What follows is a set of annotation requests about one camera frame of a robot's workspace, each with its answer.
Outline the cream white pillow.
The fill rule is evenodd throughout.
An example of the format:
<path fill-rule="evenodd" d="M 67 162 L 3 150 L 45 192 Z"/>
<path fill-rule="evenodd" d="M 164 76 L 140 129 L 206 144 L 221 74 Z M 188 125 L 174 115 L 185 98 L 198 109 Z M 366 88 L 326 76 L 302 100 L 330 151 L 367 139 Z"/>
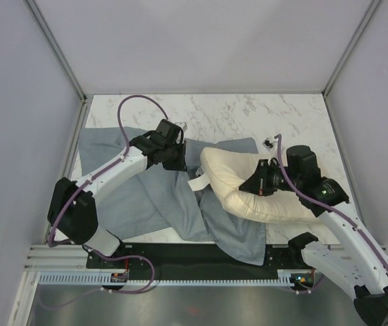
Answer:
<path fill-rule="evenodd" d="M 199 191 L 209 185 L 226 212 L 262 223 L 320 223 L 293 192 L 278 190 L 268 196 L 260 181 L 254 184 L 253 192 L 240 190 L 254 174 L 258 161 L 267 155 L 205 147 L 199 158 L 203 175 L 190 182 L 191 189 Z"/>

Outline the blue denim pillowcase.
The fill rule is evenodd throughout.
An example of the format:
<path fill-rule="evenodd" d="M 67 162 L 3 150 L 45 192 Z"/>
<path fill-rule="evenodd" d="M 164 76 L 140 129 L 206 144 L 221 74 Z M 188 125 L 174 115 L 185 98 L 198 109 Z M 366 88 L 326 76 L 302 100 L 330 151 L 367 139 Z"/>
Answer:
<path fill-rule="evenodd" d="M 183 240 L 213 241 L 238 261 L 263 265 L 265 225 L 226 212 L 211 187 L 198 192 L 189 187 L 208 146 L 187 140 L 186 172 L 158 165 L 123 182 L 97 205 L 99 225 L 120 239 L 173 228 Z"/>

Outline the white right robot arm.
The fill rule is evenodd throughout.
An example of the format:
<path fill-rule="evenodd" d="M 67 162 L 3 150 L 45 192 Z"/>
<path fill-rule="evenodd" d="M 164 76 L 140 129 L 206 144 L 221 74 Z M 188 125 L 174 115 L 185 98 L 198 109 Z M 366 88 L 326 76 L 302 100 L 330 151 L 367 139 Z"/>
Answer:
<path fill-rule="evenodd" d="M 340 287 L 367 325 L 388 324 L 388 255 L 369 234 L 344 189 L 322 176 L 317 156 L 307 145 L 295 145 L 281 157 L 259 159 L 254 173 L 239 186 L 243 192 L 271 196 L 294 192 L 339 240 L 349 261 L 330 252 L 316 236 L 305 232 L 288 242 L 287 260 L 295 268 L 308 265 Z"/>

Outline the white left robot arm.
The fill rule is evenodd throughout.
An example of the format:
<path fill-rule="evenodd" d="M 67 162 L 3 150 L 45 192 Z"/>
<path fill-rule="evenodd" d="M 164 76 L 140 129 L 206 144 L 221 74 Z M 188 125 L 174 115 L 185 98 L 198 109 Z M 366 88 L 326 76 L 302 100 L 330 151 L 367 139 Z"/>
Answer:
<path fill-rule="evenodd" d="M 166 170 L 185 171 L 186 144 L 184 122 L 163 119 L 150 130 L 128 141 L 125 149 L 96 170 L 71 181 L 57 181 L 52 194 L 47 220 L 51 225 L 47 237 L 49 247 L 62 243 L 82 245 L 102 255 L 111 268 L 124 263 L 124 243 L 99 226 L 97 206 L 122 183 L 154 165 Z M 66 240 L 55 239 L 60 231 Z"/>

